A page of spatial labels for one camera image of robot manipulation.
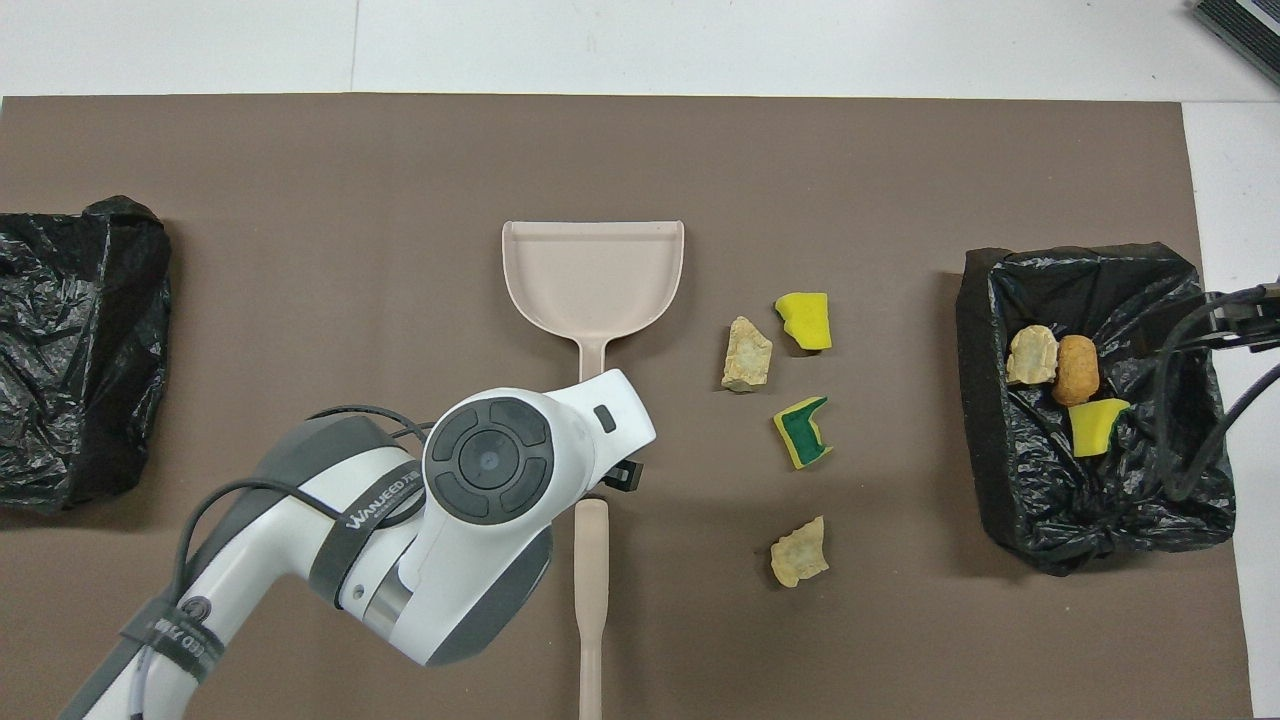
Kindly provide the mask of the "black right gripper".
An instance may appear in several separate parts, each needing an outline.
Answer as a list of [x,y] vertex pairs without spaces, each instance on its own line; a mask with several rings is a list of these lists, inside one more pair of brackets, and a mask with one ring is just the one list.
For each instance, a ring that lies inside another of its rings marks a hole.
[[1226,296],[1213,310],[1213,325],[1220,338],[1215,348],[1277,348],[1279,286],[1260,284],[1243,291],[1243,297],[1226,302]]

